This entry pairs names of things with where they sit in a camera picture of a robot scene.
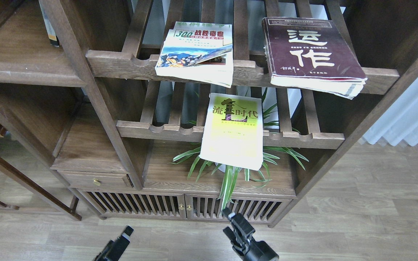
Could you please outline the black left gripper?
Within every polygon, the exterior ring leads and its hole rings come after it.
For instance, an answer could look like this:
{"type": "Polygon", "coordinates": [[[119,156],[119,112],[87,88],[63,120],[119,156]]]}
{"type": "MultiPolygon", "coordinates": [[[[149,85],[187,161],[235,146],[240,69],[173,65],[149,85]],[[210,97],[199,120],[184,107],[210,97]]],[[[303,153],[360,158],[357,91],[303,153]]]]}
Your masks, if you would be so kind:
{"type": "Polygon", "coordinates": [[[116,241],[110,240],[93,261],[119,261],[122,251],[130,244],[130,236],[134,232],[131,226],[126,226],[116,241]]]}

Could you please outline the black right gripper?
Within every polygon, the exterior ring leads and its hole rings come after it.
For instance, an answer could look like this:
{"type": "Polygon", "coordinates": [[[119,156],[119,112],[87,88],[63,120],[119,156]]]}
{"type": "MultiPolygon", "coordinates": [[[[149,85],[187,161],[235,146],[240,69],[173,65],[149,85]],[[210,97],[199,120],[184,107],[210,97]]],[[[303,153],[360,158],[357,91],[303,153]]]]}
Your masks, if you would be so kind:
{"type": "Polygon", "coordinates": [[[233,249],[243,261],[278,261],[279,255],[265,242],[253,238],[254,227],[240,213],[231,212],[229,208],[222,210],[233,229],[223,229],[232,241],[233,249]]]}

